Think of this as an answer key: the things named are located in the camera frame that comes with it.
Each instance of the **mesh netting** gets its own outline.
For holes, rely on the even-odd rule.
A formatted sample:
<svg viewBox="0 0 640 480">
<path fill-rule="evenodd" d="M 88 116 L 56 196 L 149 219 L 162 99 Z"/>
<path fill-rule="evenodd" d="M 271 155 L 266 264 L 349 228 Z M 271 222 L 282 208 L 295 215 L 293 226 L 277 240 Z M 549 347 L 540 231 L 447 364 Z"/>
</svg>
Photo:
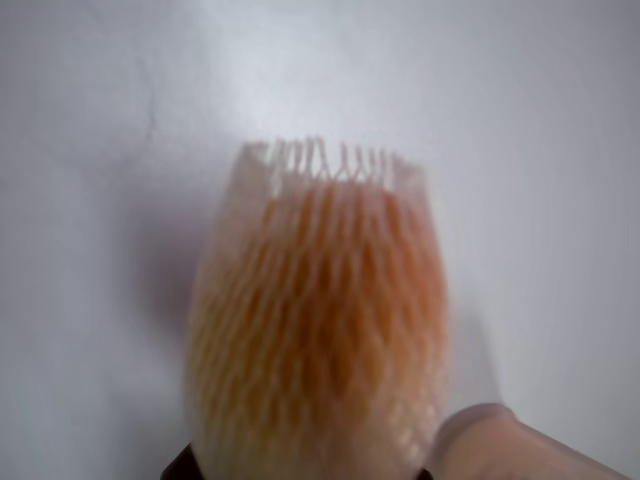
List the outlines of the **mesh netting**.
<svg viewBox="0 0 640 480">
<path fill-rule="evenodd" d="M 421 170 L 245 147 L 201 261 L 187 401 L 209 480 L 410 479 L 440 421 L 446 288 Z"/>
</svg>

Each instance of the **protective foam sleeve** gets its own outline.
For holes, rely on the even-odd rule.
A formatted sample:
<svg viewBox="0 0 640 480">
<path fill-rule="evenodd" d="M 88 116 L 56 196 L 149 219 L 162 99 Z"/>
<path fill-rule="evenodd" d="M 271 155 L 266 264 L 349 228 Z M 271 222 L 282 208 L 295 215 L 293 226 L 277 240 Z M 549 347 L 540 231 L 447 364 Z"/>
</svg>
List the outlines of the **protective foam sleeve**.
<svg viewBox="0 0 640 480">
<path fill-rule="evenodd" d="M 195 285 L 186 375 L 210 480 L 410 479 L 440 422 L 446 283 L 420 168 L 247 145 Z"/>
</svg>

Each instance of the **white foam mesh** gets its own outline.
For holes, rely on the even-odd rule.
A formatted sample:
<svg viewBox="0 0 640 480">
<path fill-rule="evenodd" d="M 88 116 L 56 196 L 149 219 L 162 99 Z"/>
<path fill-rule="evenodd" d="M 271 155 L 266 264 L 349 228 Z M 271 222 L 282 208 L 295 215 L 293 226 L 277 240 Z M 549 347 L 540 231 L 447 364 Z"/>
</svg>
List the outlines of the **white foam mesh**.
<svg viewBox="0 0 640 480">
<path fill-rule="evenodd" d="M 446 287 L 421 169 L 247 145 L 201 260 L 187 409 L 208 480 L 410 479 L 440 422 Z"/>
</svg>

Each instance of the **white wall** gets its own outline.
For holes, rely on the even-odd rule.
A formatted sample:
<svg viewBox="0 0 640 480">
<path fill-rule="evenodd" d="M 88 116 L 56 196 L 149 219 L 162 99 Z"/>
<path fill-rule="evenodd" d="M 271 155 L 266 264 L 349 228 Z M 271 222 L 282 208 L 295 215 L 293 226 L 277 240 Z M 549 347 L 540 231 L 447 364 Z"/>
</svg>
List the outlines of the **white wall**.
<svg viewBox="0 0 640 480">
<path fill-rule="evenodd" d="M 640 477 L 638 25 L 633 0 L 0 2 L 0 477 L 159 476 L 229 160 L 308 133 L 425 162 L 505 402 Z"/>
</svg>

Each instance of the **dark object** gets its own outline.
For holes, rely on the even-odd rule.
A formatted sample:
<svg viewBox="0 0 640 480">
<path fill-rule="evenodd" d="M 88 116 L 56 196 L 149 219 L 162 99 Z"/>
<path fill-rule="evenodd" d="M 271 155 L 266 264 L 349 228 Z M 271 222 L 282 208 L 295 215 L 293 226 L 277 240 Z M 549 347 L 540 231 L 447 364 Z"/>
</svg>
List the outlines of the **dark object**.
<svg viewBox="0 0 640 480">
<path fill-rule="evenodd" d="M 433 480 L 433 477 L 429 472 L 427 472 L 426 470 L 423 470 L 422 472 L 420 472 L 416 480 Z"/>
<path fill-rule="evenodd" d="M 204 480 L 191 451 L 191 444 L 187 445 L 164 469 L 160 480 Z M 423 470 L 416 480 L 433 480 L 433 477 L 429 472 Z"/>
</svg>

